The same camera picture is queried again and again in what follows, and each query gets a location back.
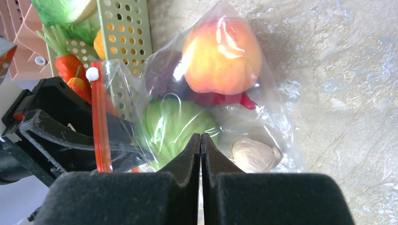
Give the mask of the fake peach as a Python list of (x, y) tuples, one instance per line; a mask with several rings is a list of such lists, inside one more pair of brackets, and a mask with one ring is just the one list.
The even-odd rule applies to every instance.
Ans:
[(182, 63), (193, 91), (235, 95), (257, 82), (262, 50), (247, 22), (220, 18), (189, 31)]

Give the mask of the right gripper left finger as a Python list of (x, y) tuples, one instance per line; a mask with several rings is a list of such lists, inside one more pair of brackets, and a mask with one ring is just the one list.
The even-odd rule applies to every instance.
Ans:
[(195, 225), (200, 135), (157, 172), (69, 172), (60, 176), (36, 225)]

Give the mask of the fake green cabbage head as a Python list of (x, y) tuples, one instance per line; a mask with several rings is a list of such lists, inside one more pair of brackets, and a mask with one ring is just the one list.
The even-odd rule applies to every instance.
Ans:
[(184, 150), (193, 134), (209, 133), (216, 143), (220, 130), (200, 105), (167, 98), (147, 106), (134, 132), (140, 147), (153, 155), (149, 164), (159, 170)]

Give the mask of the fake garlic bulb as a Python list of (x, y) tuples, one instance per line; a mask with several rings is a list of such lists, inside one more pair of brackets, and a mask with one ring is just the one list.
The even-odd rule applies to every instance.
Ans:
[(232, 162), (246, 173), (267, 173), (282, 159), (277, 147), (243, 137), (231, 148)]

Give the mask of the fake orange carrot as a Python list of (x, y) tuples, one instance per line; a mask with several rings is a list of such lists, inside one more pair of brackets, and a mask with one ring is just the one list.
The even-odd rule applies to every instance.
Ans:
[(60, 25), (53, 25), (49, 28), (43, 27), (42, 31), (37, 30), (37, 35), (55, 51), (57, 58), (55, 67), (61, 77), (68, 82), (72, 78), (80, 78), (84, 84), (90, 87), (86, 78), (86, 70), (80, 59), (68, 50), (67, 39)]

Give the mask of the fake red chili pepper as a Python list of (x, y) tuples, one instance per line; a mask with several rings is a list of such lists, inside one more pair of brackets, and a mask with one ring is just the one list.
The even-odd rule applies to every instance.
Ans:
[(257, 104), (254, 101), (252, 101), (245, 92), (235, 95), (224, 95), (215, 92), (209, 92), (209, 93), (193, 92), (190, 95), (188, 95), (187, 99), (203, 107), (213, 107), (218, 105), (233, 105), (233, 104), (240, 104), (248, 110), (254, 110), (257, 107)]

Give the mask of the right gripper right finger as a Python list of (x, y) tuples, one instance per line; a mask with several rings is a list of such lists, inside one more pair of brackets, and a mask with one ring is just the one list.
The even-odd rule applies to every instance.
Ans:
[(344, 196), (319, 173), (245, 173), (201, 136), (207, 225), (352, 225)]

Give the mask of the clear zip top bag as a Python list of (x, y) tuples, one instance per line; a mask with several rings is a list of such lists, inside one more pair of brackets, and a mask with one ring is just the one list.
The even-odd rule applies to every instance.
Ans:
[(155, 172), (206, 134), (247, 173), (302, 173), (294, 125), (249, 23), (221, 0), (150, 55), (93, 62), (98, 172)]

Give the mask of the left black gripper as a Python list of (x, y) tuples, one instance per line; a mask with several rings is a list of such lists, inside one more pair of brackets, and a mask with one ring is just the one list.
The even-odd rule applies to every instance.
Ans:
[[(37, 110), (16, 119), (18, 107), (31, 95), (31, 107)], [(1, 185), (34, 176), (49, 187), (63, 173), (97, 170), (92, 106), (60, 77), (41, 79), (32, 93), (22, 90), (1, 115)], [(149, 160), (149, 151), (135, 143), (131, 122), (108, 113), (107, 128), (114, 172)]]

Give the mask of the fake purple onion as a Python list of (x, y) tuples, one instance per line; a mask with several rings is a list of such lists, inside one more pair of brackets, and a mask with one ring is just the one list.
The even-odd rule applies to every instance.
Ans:
[(182, 59), (182, 52), (165, 50), (156, 52), (147, 61), (144, 74), (146, 89), (151, 97), (180, 97), (186, 100), (190, 91), (184, 77), (175, 77), (174, 71)]

